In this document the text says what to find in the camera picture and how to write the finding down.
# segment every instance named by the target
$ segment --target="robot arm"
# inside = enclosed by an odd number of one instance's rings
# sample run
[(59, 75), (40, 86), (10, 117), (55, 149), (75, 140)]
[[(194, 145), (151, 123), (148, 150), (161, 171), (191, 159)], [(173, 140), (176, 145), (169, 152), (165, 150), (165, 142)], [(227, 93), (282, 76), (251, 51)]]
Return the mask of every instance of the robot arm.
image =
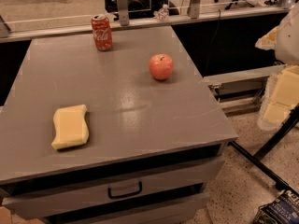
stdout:
[(299, 65), (299, 4), (295, 4), (277, 28), (276, 58), (285, 64)]

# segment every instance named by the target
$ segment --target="cable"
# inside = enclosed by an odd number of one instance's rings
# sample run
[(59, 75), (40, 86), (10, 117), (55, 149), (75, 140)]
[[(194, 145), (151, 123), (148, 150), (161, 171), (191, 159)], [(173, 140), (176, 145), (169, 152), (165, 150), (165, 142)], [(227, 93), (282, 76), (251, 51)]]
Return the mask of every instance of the cable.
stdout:
[(180, 5), (180, 8), (179, 8), (179, 14), (181, 15), (181, 8), (183, 7), (184, 5), (184, 0), (181, 1), (181, 5)]
[(206, 74), (206, 69), (208, 68), (208, 64), (209, 64), (209, 59), (210, 59), (210, 56), (211, 56), (211, 50), (212, 50), (212, 47), (213, 47), (213, 43), (214, 43), (214, 40), (215, 40), (215, 37), (216, 37), (216, 34), (219, 30), (219, 26), (220, 26), (220, 23), (221, 23), (221, 10), (219, 9), (219, 18), (218, 18), (218, 23), (217, 23), (217, 27), (216, 27), (216, 30), (215, 30), (215, 33), (213, 35), (213, 38), (211, 40), (211, 43), (209, 45), (209, 51), (208, 51), (208, 55), (207, 55), (207, 60), (206, 60), (206, 66), (205, 66), (205, 70), (203, 72), (203, 77), (205, 76)]

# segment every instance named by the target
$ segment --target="drawer handle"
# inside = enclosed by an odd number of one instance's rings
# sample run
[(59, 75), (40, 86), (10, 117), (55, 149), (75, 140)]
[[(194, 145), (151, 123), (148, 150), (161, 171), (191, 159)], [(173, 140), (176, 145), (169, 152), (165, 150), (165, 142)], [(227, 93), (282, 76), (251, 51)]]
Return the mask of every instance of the drawer handle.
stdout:
[(123, 194), (123, 195), (118, 195), (118, 196), (112, 196), (111, 188), (108, 188), (108, 197), (110, 199), (121, 199), (121, 198), (128, 198), (128, 197), (138, 195), (142, 191), (142, 183), (140, 181), (138, 182), (138, 186), (139, 186), (139, 190), (131, 192), (131, 193)]

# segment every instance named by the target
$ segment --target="metal stand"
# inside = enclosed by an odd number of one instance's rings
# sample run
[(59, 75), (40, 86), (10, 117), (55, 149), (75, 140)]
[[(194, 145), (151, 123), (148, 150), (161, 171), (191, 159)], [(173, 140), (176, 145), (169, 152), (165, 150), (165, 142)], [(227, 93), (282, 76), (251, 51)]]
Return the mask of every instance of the metal stand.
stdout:
[(245, 158), (247, 158), (250, 162), (252, 162), (255, 166), (257, 166), (263, 173), (268, 175), (271, 179), (276, 182), (276, 188), (278, 190), (288, 189), (293, 193), (297, 192), (292, 189), (287, 182), (285, 182), (280, 176), (275, 174), (271, 169), (267, 168), (263, 165), (258, 159), (249, 154), (242, 146), (240, 146), (237, 142), (233, 141), (228, 144), (229, 146), (234, 147), (238, 152), (240, 152)]
[(129, 25), (128, 0), (117, 0), (121, 26)]
[(237, 142), (230, 142), (228, 145), (234, 147), (238, 152), (240, 152), (245, 158), (257, 166), (266, 175), (272, 178), (276, 182), (276, 188), (278, 190), (288, 189), (293, 193), (298, 193), (292, 189), (288, 183), (286, 183), (281, 177), (276, 175), (271, 169), (267, 168), (260, 162), (262, 159), (299, 121), (299, 105), (291, 111), (291, 114), (287, 121), (282, 125), (277, 133), (254, 155), (252, 156), (248, 153), (242, 146)]
[(298, 123), (299, 105), (291, 111), (289, 118), (281, 128), (255, 154), (254, 158), (261, 160), (279, 141)]

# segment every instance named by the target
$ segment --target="white foam block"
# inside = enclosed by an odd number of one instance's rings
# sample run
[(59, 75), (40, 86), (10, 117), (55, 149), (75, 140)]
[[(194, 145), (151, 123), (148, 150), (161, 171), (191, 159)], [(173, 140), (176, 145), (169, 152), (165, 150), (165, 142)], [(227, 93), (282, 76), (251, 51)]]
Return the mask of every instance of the white foam block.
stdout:
[(54, 149), (81, 146), (87, 143), (89, 131), (85, 122), (86, 111), (86, 105), (56, 110), (53, 117), (56, 135), (51, 144)]

